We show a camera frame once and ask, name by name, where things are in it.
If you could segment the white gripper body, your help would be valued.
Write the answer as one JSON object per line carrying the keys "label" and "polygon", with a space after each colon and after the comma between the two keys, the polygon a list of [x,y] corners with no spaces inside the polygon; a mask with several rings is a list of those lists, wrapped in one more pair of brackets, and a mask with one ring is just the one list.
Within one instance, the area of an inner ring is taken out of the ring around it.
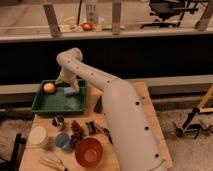
{"label": "white gripper body", "polygon": [[80,91],[77,75],[75,73],[62,69],[58,78],[55,80],[55,84],[58,85],[62,82],[68,83],[76,92]]}

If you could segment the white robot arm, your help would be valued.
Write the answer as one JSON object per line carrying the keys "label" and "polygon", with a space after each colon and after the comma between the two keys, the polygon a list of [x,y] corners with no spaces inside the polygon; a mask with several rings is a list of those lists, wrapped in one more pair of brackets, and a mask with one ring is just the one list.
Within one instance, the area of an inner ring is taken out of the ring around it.
{"label": "white robot arm", "polygon": [[56,82],[76,87],[79,76],[102,91],[102,106],[121,171],[167,171],[142,101],[136,88],[126,80],[82,62],[80,49],[57,55],[61,67]]}

